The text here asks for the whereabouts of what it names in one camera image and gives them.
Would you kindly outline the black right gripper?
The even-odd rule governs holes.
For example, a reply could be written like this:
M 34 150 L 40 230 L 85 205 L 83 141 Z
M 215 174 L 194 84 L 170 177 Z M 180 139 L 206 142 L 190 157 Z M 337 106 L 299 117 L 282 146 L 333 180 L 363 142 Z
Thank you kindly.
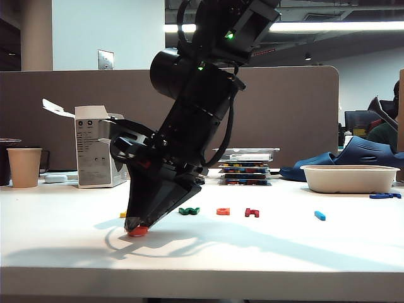
M 201 191 L 209 138 L 131 137 L 131 177 L 126 228 L 151 227 Z

